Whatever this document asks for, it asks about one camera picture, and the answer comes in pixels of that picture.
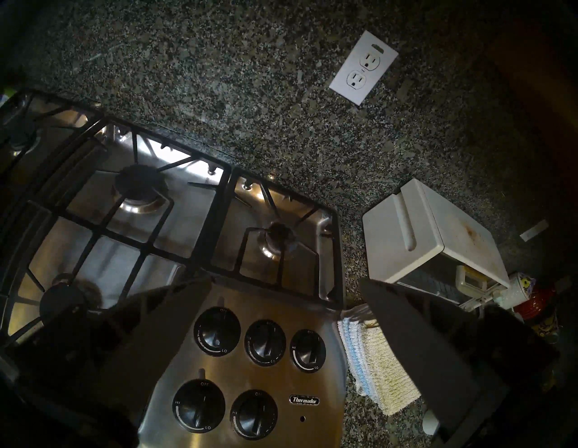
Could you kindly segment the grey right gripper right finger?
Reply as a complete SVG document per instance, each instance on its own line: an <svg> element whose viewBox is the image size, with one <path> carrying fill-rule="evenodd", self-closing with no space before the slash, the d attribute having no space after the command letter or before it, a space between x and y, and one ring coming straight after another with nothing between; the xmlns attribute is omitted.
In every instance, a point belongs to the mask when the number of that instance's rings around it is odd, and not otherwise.
<svg viewBox="0 0 578 448"><path fill-rule="evenodd" d="M508 396L532 403L559 352L497 305L482 316L440 297L362 278L359 291L393 354L440 427L434 441L481 441L484 426L506 429Z"/></svg>

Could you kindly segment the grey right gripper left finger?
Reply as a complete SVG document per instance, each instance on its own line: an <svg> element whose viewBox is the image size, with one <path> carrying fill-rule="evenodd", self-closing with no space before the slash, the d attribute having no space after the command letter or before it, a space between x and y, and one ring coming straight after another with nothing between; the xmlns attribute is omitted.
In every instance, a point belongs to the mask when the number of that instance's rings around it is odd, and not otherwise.
<svg viewBox="0 0 578 448"><path fill-rule="evenodd" d="M132 425L211 289L201 276L92 314L78 288L58 285L5 342L5 383L62 420Z"/></svg>

